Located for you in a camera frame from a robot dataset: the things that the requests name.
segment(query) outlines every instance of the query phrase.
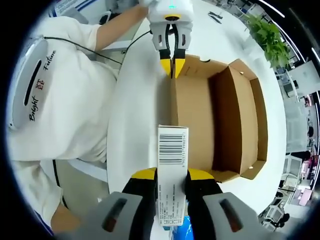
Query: potted plant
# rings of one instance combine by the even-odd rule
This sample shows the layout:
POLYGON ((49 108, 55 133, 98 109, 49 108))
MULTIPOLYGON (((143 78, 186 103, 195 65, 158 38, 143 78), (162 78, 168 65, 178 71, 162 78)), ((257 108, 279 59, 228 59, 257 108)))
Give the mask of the potted plant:
POLYGON ((285 67, 289 64, 289 48, 281 41, 281 34, 276 25, 267 23, 260 17, 247 16, 247 27, 253 39, 264 51, 271 67, 285 67))

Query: white box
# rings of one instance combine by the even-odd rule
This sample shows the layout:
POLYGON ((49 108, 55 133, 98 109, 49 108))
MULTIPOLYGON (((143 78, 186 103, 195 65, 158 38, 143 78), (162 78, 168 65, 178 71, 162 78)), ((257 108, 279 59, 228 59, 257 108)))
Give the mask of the white box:
POLYGON ((157 191, 161 226, 184 223, 188 173, 189 129, 181 126, 158 127, 157 191))

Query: desk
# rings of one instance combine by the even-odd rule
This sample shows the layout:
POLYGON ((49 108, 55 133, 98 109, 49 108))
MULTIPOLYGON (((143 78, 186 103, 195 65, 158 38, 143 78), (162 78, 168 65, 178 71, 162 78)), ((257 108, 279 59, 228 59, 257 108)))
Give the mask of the desk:
MULTIPOLYGON (((267 162, 254 180, 238 177, 220 184, 224 192, 232 192, 259 214, 274 199, 284 167, 287 133, 281 91, 270 63, 265 58, 253 61, 244 53, 242 44, 249 36, 246 26, 210 3, 193 2, 194 26, 187 54, 226 64, 240 58, 260 79, 268 125, 267 162), (209 11, 222 11, 222 24, 209 18, 209 11)), ((134 38, 148 30, 145 19, 134 38)), ((174 46, 173 36, 169 41, 174 46)), ((114 93, 107 135, 110 192, 122 191, 136 171, 157 165, 157 126, 170 123, 169 81, 165 77, 152 36, 147 34, 128 50, 114 93)))

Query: product box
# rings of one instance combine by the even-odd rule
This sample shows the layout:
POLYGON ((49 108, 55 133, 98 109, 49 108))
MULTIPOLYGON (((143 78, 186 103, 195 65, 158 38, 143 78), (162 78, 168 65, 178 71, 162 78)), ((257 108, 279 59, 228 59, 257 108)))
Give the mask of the product box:
POLYGON ((267 160, 268 126, 257 76, 241 60, 229 65, 187 55, 171 81, 171 124, 189 128, 188 167, 217 182, 254 179, 267 160))
POLYGON ((158 127, 157 203, 161 226, 184 223, 188 173, 189 130, 181 126, 158 127))

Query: barcode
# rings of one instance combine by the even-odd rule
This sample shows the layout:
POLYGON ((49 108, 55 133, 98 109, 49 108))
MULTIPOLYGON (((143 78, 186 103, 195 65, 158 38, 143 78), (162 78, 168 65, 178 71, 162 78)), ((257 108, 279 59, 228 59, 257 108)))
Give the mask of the barcode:
POLYGON ((159 164, 180 165, 184 157, 184 135, 164 134, 159 135, 159 164))

